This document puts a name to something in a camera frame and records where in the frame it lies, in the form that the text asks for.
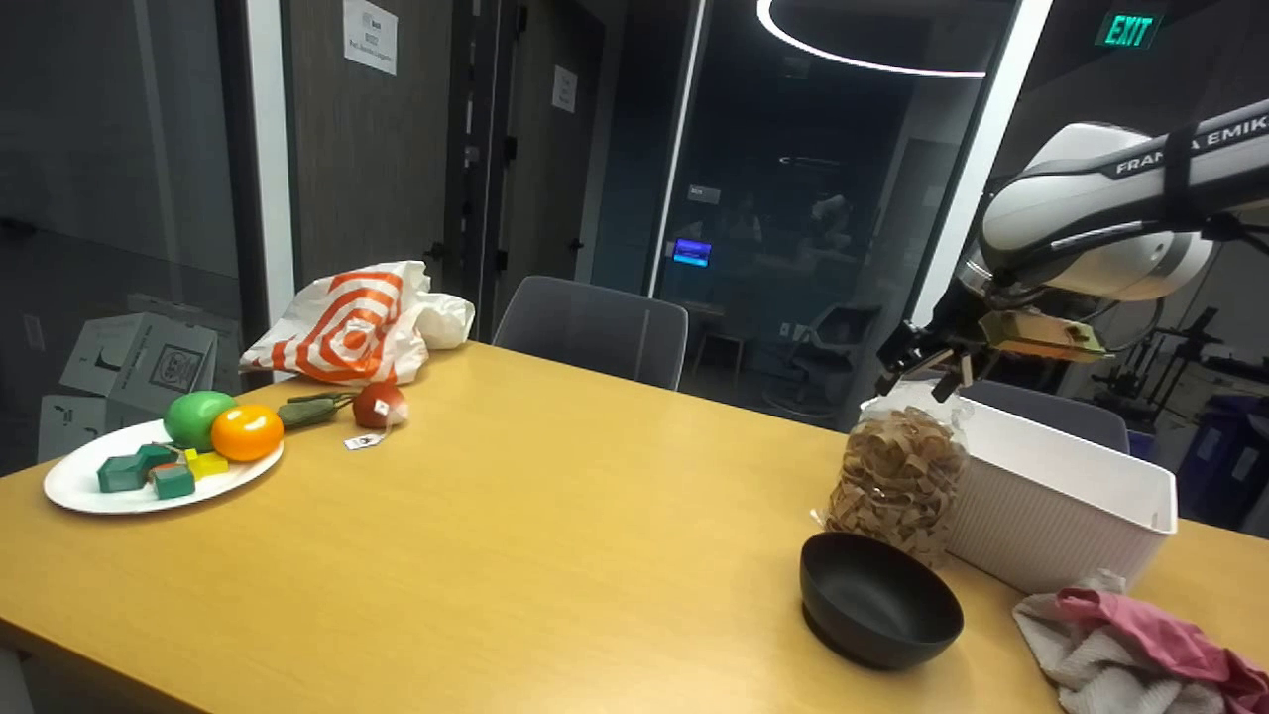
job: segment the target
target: black bowl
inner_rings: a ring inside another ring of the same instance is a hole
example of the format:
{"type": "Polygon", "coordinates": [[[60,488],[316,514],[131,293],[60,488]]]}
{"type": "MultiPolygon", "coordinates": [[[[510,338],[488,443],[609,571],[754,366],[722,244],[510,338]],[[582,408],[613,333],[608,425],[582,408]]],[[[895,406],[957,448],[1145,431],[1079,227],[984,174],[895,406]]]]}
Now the black bowl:
{"type": "Polygon", "coordinates": [[[875,669],[915,667],[965,625],[958,603],[936,571],[846,532],[805,540],[800,613],[825,645],[875,669]]]}

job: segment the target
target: green vegetable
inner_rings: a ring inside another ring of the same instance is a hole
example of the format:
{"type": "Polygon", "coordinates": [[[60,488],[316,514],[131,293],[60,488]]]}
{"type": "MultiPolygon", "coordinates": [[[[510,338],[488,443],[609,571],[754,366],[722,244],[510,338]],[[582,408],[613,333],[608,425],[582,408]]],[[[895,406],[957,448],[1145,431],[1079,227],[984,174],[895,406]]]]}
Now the green vegetable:
{"type": "Polygon", "coordinates": [[[210,425],[235,406],[230,391],[182,391],[168,406],[161,428],[172,443],[210,452],[210,425]]]}
{"type": "Polygon", "coordinates": [[[288,395],[276,415],[284,431],[324,425],[350,406],[350,391],[315,391],[315,395],[288,395]]]}

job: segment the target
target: pink cloth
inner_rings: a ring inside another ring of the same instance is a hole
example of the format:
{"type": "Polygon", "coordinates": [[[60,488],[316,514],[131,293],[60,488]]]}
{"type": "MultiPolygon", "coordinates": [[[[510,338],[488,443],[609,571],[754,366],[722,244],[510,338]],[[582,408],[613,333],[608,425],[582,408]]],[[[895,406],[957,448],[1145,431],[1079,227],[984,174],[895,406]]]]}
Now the pink cloth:
{"type": "Polygon", "coordinates": [[[1165,674],[1223,689],[1237,714],[1269,714],[1269,674],[1210,644],[1195,624],[1105,589],[1064,589],[1059,613],[1081,633],[1097,625],[1113,630],[1165,674]]]}

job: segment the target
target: exit sign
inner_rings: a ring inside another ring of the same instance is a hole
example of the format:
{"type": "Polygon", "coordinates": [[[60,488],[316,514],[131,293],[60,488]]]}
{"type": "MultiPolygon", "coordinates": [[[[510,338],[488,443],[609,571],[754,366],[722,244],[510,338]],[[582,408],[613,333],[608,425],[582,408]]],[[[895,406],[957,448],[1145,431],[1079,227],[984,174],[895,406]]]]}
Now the exit sign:
{"type": "Polygon", "coordinates": [[[1138,51],[1145,49],[1159,14],[1145,12],[1112,12],[1097,30],[1097,49],[1138,51]]]}

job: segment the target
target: office chair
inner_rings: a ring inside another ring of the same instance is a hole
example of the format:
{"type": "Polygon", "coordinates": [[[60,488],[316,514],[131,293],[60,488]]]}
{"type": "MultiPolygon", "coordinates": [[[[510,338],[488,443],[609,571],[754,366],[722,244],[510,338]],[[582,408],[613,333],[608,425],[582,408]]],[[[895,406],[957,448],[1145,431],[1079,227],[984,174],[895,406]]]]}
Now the office chair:
{"type": "Polygon", "coordinates": [[[1095,440],[1104,448],[1129,452],[1129,428],[1112,408],[1068,402],[1068,395],[1040,391],[1040,388],[1005,386],[1005,382],[976,382],[965,388],[965,395],[994,406],[994,408],[1015,411],[1025,419],[1040,419],[1046,428],[1071,431],[1079,440],[1095,440]]]}
{"type": "Polygon", "coordinates": [[[689,318],[639,293],[526,273],[492,346],[680,388],[689,318]]]}

